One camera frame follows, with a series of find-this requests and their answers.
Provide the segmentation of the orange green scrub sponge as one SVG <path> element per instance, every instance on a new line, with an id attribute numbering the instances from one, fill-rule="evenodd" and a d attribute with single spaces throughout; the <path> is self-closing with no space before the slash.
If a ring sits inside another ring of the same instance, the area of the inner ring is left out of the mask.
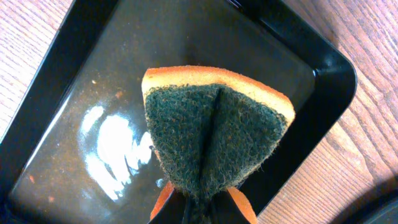
<path id="1" fill-rule="evenodd" d="M 223 68 L 148 69 L 142 79 L 146 123 L 173 189 L 188 198 L 184 223 L 211 223 L 210 201 L 227 191 L 249 223 L 257 216 L 238 189 L 273 153 L 295 119 L 283 93 Z"/>

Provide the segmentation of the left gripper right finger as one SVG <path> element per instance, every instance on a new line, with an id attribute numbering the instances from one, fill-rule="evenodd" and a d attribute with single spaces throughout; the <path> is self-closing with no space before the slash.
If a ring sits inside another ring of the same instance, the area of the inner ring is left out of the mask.
<path id="1" fill-rule="evenodd" d="M 210 218 L 212 224 L 249 224 L 227 191 L 219 192 L 212 197 Z"/>

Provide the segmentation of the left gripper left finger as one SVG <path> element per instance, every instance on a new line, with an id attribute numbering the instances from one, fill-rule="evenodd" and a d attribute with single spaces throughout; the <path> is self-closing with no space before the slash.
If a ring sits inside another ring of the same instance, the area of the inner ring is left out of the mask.
<path id="1" fill-rule="evenodd" d="M 151 212 L 148 224 L 182 224 L 186 216 L 188 198 L 173 189 L 168 194 L 161 193 Z"/>

